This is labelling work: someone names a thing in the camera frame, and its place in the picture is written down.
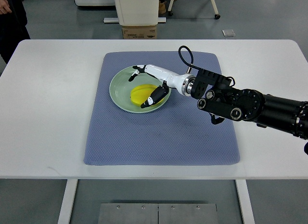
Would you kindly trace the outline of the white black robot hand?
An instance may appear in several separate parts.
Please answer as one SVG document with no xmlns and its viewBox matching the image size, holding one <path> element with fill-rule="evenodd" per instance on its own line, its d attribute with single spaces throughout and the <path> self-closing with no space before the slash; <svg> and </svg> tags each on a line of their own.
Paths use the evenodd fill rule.
<svg viewBox="0 0 308 224">
<path fill-rule="evenodd" d="M 153 78 L 162 82 L 162 85 L 157 87 L 149 97 L 141 104 L 141 108 L 147 108 L 156 105 L 167 94 L 169 89 L 176 89 L 181 95 L 190 96 L 195 76 L 185 73 L 179 75 L 175 72 L 167 70 L 162 67 L 154 65 L 136 65 L 132 67 L 135 69 L 134 73 L 130 76 L 129 82 L 133 81 L 141 73 L 146 73 Z"/>
</svg>

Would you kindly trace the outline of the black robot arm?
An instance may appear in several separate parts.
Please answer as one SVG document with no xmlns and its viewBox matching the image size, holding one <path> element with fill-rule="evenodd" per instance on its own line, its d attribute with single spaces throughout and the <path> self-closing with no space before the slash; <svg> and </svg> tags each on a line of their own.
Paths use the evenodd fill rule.
<svg viewBox="0 0 308 224">
<path fill-rule="evenodd" d="M 224 119 L 254 122 L 257 126 L 271 127 L 306 140 L 308 138 L 308 103 L 262 94 L 252 89 L 234 88 L 233 77 L 197 67 L 185 62 L 188 70 L 197 69 L 193 81 L 185 87 L 197 107 L 210 114 L 212 124 Z"/>
</svg>

